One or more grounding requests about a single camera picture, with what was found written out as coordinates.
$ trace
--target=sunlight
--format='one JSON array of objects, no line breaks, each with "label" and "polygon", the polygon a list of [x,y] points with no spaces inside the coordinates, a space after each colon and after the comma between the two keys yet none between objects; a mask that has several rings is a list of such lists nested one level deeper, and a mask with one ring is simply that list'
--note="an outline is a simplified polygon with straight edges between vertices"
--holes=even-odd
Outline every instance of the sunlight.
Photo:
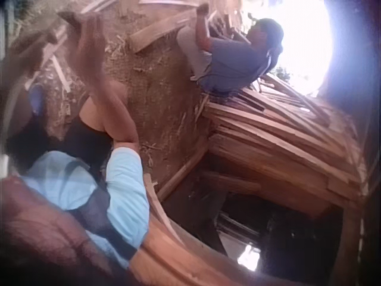
[{"label": "sunlight", "polygon": [[332,37],[324,2],[283,0],[273,7],[252,7],[244,6],[245,12],[252,12],[255,18],[273,18],[285,31],[283,53],[277,66],[292,74],[289,83],[302,94],[316,91],[332,56]]},{"label": "sunlight", "polygon": [[255,271],[260,259],[259,249],[246,245],[245,251],[238,257],[238,264],[243,265],[251,271]]}]

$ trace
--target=bright sky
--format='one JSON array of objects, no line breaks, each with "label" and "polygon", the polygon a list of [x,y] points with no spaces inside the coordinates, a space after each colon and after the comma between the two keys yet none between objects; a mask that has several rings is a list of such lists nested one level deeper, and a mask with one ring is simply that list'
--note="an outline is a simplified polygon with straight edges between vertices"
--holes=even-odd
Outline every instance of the bright sky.
[{"label": "bright sky", "polygon": [[282,25],[285,37],[278,66],[293,74],[290,84],[303,94],[318,89],[332,55],[329,18],[323,0],[283,0],[275,7],[245,8],[256,18],[273,18]]}]

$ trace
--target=light blue shirt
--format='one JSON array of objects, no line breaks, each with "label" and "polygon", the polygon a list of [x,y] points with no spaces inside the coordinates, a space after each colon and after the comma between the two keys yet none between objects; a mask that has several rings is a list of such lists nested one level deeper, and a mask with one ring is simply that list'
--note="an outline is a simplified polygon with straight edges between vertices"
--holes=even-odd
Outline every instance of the light blue shirt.
[{"label": "light blue shirt", "polygon": [[198,84],[206,91],[229,92],[250,85],[267,70],[269,58],[244,42],[211,38],[211,65]]},{"label": "light blue shirt", "polygon": [[[73,164],[75,161],[78,159],[51,151],[40,157],[22,178],[31,189],[61,209],[76,209],[87,202],[97,184],[88,172],[89,167],[84,163]],[[106,183],[110,193],[107,211],[110,222],[126,242],[139,248],[148,232],[149,220],[139,155],[130,148],[115,149],[107,163]],[[129,262],[105,238],[86,232],[107,256],[128,267]]]}]

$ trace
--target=man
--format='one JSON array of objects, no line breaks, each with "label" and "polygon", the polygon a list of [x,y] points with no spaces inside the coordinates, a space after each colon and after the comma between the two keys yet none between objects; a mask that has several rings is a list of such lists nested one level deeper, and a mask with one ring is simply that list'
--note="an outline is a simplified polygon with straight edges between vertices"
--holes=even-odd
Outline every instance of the man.
[{"label": "man", "polygon": [[[21,176],[1,182],[1,237],[8,237],[8,246],[25,250],[24,264],[15,265],[43,272],[33,279],[49,277],[55,285],[71,285],[73,280],[79,285],[110,285],[106,277],[125,278],[129,260],[148,231],[138,134],[120,99],[126,89],[102,68],[102,27],[99,16],[92,15],[82,20],[79,35],[73,31],[68,35],[68,63],[90,97],[60,150],[50,151],[50,140],[26,94],[20,95],[8,130],[6,150]],[[35,34],[27,45],[24,42],[24,49],[10,49],[2,75],[5,70],[16,70],[18,74],[9,73],[15,77],[33,72],[47,39],[46,33]],[[2,77],[2,102],[14,82],[14,77]],[[110,146],[113,151],[103,180],[99,168]]]},{"label": "man", "polygon": [[199,6],[196,29],[184,27],[177,34],[198,84],[217,94],[249,86],[268,69],[272,51],[283,39],[281,26],[272,19],[261,19],[240,41],[211,38],[208,13],[208,4]]}]

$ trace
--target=soil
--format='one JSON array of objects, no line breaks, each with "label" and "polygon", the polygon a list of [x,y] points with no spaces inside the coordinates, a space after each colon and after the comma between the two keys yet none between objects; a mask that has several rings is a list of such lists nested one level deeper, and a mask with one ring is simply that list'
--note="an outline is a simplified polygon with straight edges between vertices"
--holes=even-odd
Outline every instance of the soil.
[{"label": "soil", "polygon": [[[80,11],[91,1],[66,2],[72,10]],[[128,87],[126,103],[128,101],[139,132],[143,169],[151,174],[153,181],[158,182],[158,190],[193,154],[196,143],[207,136],[208,124],[202,117],[195,122],[202,94],[189,80],[191,71],[177,46],[176,31],[137,54],[130,50],[128,44],[130,34],[186,8],[168,5],[141,7],[136,5],[137,2],[129,1],[125,17],[119,15],[118,2],[102,11],[107,37],[105,69]],[[32,26],[41,27],[41,22],[48,25],[52,19],[56,21],[52,15],[57,10],[49,10],[45,18]],[[46,90],[48,133],[62,139],[88,94],[67,66],[64,47],[55,55],[70,83],[71,92],[63,90],[51,61],[43,67],[36,82]]]}]

